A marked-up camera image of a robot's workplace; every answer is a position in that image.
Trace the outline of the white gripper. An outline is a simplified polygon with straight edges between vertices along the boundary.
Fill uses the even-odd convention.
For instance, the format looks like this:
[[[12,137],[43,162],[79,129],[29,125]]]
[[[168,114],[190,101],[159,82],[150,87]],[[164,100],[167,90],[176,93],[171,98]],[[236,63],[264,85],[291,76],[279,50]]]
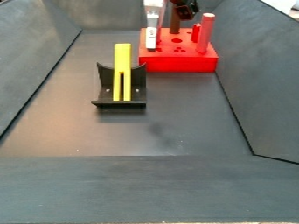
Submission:
[[[160,40],[160,30],[164,21],[167,0],[144,0],[144,12],[147,18],[145,48],[155,49]]]

